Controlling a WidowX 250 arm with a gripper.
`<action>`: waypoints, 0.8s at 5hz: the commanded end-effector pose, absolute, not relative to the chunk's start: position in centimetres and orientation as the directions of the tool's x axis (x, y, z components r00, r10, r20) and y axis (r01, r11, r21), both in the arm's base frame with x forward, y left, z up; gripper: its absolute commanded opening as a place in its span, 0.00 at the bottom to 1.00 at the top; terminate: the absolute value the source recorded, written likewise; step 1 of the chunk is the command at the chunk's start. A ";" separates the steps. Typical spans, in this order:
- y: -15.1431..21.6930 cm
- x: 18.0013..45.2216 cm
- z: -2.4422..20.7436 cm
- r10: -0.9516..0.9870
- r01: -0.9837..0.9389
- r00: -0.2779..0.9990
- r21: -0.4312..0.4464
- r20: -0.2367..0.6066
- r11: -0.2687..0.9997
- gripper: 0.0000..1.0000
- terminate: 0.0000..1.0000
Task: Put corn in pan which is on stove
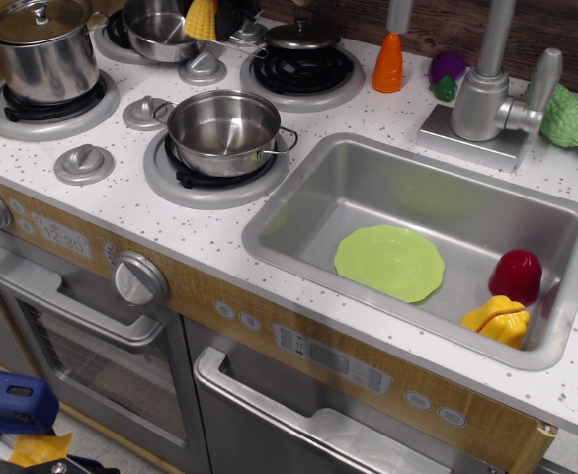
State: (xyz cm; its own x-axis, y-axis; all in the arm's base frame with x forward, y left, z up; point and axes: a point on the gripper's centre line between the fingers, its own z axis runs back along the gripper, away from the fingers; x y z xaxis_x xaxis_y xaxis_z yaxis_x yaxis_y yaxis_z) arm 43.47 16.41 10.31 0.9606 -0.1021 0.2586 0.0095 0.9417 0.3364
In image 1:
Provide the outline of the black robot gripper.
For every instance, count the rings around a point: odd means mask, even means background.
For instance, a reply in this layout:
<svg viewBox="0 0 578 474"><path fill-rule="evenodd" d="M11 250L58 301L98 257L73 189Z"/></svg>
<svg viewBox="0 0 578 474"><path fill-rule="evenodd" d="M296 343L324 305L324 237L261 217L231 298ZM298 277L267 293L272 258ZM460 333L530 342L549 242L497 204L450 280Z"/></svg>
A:
<svg viewBox="0 0 578 474"><path fill-rule="evenodd" d="M216 38L228 41L242 27L244 18L256 23L262 12L261 0L218 0L215 14Z"/></svg>

